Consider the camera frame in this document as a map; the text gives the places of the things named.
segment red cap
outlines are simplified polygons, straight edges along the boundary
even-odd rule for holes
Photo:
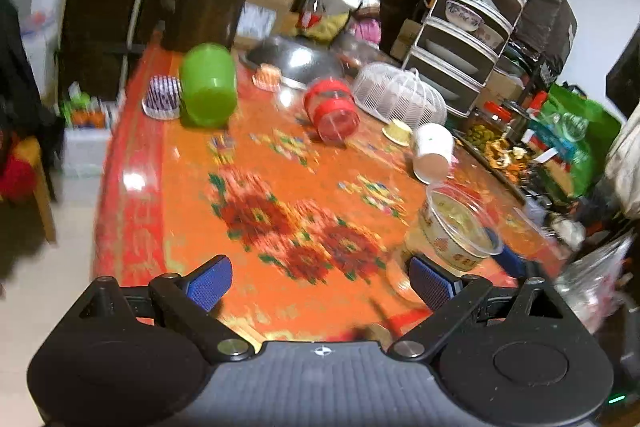
[[[542,109],[542,104],[546,102],[548,97],[548,93],[546,91],[540,91],[536,96],[533,97],[531,103],[529,104],[530,109]]]
[[[501,120],[511,120],[511,113],[507,111],[505,108],[500,107],[495,102],[484,102],[484,109],[490,112],[491,114],[495,114]]]
[[[345,84],[341,80],[337,80],[336,78],[325,78],[323,80],[315,80],[311,86],[307,89],[305,93],[305,98],[303,100],[303,105],[305,110],[307,110],[307,105],[309,100],[314,97],[316,94],[325,92],[325,91],[343,91],[349,93],[351,100],[353,100],[353,95],[351,94],[351,89],[349,86]]]

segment pink bag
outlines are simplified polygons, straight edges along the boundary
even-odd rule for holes
[[[352,28],[353,35],[360,40],[379,45],[382,38],[380,22],[375,19],[362,19],[357,21]]]

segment red jar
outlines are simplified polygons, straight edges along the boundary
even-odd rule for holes
[[[304,106],[323,141],[342,142],[353,135],[360,124],[351,89],[335,78],[324,78],[311,84]]]

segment small yellow cup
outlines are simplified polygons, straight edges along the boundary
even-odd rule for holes
[[[401,120],[392,120],[382,130],[382,134],[402,147],[408,147],[411,141],[411,128]]]

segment green plastic container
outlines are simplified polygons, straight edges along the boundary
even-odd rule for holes
[[[236,63],[217,44],[200,44],[184,56],[180,83],[185,126],[223,127],[238,106]]]

